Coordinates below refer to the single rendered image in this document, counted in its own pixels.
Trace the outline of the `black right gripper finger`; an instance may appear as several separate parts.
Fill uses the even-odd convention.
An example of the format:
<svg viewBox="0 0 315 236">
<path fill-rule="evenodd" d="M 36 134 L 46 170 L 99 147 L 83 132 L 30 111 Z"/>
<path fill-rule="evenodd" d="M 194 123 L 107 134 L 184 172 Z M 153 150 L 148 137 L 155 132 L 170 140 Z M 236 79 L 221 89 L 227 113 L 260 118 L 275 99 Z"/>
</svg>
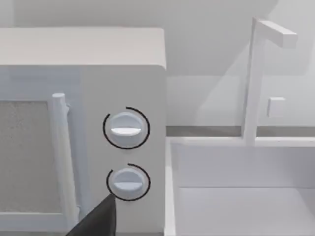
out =
<svg viewBox="0 0 315 236">
<path fill-rule="evenodd" d="M 116 236 L 116 198 L 109 194 L 65 236 Z"/>
</svg>

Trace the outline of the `small white microwave knob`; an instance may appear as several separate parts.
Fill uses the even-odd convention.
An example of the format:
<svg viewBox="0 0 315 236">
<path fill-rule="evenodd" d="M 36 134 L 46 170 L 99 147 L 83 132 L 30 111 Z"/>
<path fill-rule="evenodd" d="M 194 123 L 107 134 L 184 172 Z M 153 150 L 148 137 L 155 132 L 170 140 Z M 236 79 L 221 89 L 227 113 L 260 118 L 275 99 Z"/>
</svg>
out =
<svg viewBox="0 0 315 236">
<path fill-rule="evenodd" d="M 124 168 L 113 173 L 109 185 L 116 196 L 122 199 L 134 199 L 144 193 L 146 179 L 140 171 Z"/>
</svg>

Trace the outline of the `large white microwave knob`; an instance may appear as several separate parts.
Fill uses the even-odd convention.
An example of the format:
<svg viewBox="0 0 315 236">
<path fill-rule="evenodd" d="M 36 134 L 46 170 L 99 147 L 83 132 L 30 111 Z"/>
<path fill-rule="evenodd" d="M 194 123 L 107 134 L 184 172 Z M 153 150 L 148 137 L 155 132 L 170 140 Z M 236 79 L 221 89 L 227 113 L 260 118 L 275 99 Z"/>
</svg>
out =
<svg viewBox="0 0 315 236">
<path fill-rule="evenodd" d="M 140 142 L 144 123 L 132 112 L 121 112 L 110 118 L 108 131 L 111 140 L 116 145 L 132 147 Z"/>
</svg>

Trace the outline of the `microwave oven door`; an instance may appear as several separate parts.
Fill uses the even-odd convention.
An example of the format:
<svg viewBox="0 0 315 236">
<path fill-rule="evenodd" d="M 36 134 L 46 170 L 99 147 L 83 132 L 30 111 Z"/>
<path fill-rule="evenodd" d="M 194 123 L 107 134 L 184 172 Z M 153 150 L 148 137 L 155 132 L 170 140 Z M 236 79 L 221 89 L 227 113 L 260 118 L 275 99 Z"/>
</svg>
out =
<svg viewBox="0 0 315 236">
<path fill-rule="evenodd" d="M 0 232 L 67 232 L 54 148 L 52 95 L 78 88 L 62 67 L 0 70 Z"/>
</svg>

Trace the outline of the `pale microwave oven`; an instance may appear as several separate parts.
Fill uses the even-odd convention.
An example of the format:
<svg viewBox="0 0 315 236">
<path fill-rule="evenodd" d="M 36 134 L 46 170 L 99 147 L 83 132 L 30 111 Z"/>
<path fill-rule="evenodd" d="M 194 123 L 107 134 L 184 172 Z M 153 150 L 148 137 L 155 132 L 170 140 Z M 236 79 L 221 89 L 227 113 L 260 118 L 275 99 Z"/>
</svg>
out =
<svg viewBox="0 0 315 236">
<path fill-rule="evenodd" d="M 116 198 L 116 236 L 165 236 L 166 55 L 160 28 L 0 27 L 0 70 L 62 67 L 77 73 L 68 128 L 78 223 L 109 194 Z M 144 123 L 140 142 L 116 145 L 109 120 L 132 112 Z M 109 185 L 133 168 L 144 193 L 122 199 Z M 67 232 L 0 232 L 0 236 L 65 236 Z"/>
</svg>

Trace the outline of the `white sink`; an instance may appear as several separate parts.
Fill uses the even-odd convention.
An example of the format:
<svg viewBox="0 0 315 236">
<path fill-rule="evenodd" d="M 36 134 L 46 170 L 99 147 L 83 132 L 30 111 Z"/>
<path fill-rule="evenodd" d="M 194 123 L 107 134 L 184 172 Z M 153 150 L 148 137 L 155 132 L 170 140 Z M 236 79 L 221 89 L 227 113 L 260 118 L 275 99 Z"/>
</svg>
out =
<svg viewBox="0 0 315 236">
<path fill-rule="evenodd" d="M 315 236 L 315 138 L 166 139 L 166 236 Z"/>
</svg>

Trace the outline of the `tall white tap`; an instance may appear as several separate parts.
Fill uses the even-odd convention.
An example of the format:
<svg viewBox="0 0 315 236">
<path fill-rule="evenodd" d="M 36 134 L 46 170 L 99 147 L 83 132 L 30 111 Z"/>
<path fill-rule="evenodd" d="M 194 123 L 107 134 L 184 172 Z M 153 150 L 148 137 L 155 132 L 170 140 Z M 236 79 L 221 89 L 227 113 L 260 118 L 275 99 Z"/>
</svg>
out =
<svg viewBox="0 0 315 236">
<path fill-rule="evenodd" d="M 253 146 L 256 140 L 266 41 L 270 41 L 280 48 L 295 48 L 298 34 L 270 20 L 255 17 L 252 19 L 244 121 L 241 129 L 243 141 L 247 146 Z"/>
</svg>

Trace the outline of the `small white square wall plate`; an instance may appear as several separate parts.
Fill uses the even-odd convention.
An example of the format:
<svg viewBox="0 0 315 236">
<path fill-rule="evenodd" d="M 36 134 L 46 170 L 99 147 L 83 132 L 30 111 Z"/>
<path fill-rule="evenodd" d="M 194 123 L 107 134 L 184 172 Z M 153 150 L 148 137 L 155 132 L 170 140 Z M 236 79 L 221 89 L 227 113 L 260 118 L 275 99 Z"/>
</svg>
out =
<svg viewBox="0 0 315 236">
<path fill-rule="evenodd" d="M 268 99 L 267 116 L 278 118 L 284 115 L 286 99 L 284 97 L 270 97 Z"/>
</svg>

